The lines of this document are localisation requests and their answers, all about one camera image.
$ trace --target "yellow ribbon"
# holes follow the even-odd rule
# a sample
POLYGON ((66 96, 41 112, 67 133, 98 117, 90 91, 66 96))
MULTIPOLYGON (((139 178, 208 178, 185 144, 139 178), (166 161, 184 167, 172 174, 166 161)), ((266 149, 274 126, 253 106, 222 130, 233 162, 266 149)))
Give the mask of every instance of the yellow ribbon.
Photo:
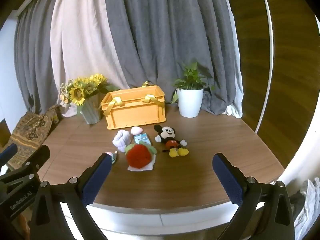
POLYGON ((152 86, 152 84, 147 81, 147 82, 144 82, 142 85, 143 88, 145 88, 147 86, 152 86))
POLYGON ((141 101, 144 103, 150 103, 150 100, 154 103, 156 103, 158 106, 162 106, 163 102, 160 102, 154 95, 146 95, 145 98, 142 98, 141 101))
POLYGON ((115 98, 112 99, 112 101, 109 103, 108 108, 103 112, 103 114, 104 114, 105 116, 108 116, 108 115, 110 114, 110 112, 111 112, 111 109, 113 108, 113 106, 114 106, 116 103, 117 103, 119 106, 123 106, 123 105, 124 105, 124 102, 121 100, 120 97, 115 97, 115 98))

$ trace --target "gray curtain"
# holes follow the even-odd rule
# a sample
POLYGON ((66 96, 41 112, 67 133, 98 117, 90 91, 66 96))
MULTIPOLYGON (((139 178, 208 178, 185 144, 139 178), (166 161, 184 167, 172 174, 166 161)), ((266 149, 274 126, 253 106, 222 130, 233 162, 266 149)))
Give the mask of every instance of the gray curtain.
POLYGON ((116 52, 130 87, 159 85, 171 101, 182 64, 198 61, 215 90, 202 108, 221 114, 236 95, 235 49, 226 0, 106 0, 116 52))
POLYGON ((19 15, 14 62, 18 84, 29 111, 45 113, 57 102, 52 73, 50 27, 56 0, 33 0, 19 15))

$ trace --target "brown patterned cloth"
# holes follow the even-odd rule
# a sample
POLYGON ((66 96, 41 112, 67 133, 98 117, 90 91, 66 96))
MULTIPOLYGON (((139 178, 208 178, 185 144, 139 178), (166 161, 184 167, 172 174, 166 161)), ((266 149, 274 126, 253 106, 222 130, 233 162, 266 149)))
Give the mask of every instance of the brown patterned cloth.
POLYGON ((10 170, 20 168, 43 144, 50 132, 52 122, 59 121, 57 113, 59 113, 59 105, 54 105, 44 115, 27 112, 21 117, 4 147, 7 148, 12 143, 18 146, 17 154, 8 162, 10 170))

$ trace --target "gray vase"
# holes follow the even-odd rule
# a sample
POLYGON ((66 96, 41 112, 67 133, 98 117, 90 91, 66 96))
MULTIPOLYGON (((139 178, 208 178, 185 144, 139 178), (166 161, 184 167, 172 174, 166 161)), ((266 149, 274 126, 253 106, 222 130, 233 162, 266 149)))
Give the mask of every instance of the gray vase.
POLYGON ((84 101, 83 108, 81 110, 87 124, 94 124, 101 120, 101 112, 99 109, 99 95, 94 95, 84 101))

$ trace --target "yellow shoe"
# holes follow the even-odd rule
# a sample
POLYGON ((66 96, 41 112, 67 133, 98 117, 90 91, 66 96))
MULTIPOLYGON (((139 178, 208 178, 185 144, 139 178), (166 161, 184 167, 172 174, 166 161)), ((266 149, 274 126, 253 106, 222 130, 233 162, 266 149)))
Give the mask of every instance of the yellow shoe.
POLYGON ((169 156, 172 158, 177 157, 178 156, 177 149, 175 148, 170 149, 169 156))
POLYGON ((187 149, 184 149, 184 148, 179 148, 178 149, 178 154, 180 156, 186 156, 188 153, 189 153, 189 151, 187 149))

